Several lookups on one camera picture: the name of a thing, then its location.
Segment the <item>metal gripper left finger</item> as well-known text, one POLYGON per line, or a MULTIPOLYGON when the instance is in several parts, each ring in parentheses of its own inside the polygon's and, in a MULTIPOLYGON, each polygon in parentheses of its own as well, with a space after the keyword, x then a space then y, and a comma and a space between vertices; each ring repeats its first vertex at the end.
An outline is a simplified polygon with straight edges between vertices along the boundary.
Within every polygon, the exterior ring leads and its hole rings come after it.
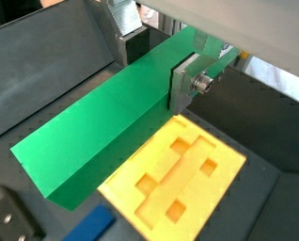
POLYGON ((100 4, 112 27, 116 61, 127 66, 150 51, 150 30, 134 0, 100 0, 100 4))

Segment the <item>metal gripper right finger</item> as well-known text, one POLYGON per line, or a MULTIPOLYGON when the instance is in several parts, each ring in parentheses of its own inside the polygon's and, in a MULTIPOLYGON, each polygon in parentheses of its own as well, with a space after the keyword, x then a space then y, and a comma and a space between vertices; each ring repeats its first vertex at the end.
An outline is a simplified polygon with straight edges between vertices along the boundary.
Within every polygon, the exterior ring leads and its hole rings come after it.
POLYGON ((207 68, 218 61, 223 42, 202 31, 195 32, 192 52, 174 67, 170 78, 168 108, 179 115, 190 106, 195 94, 211 89, 212 78, 207 76, 207 68))

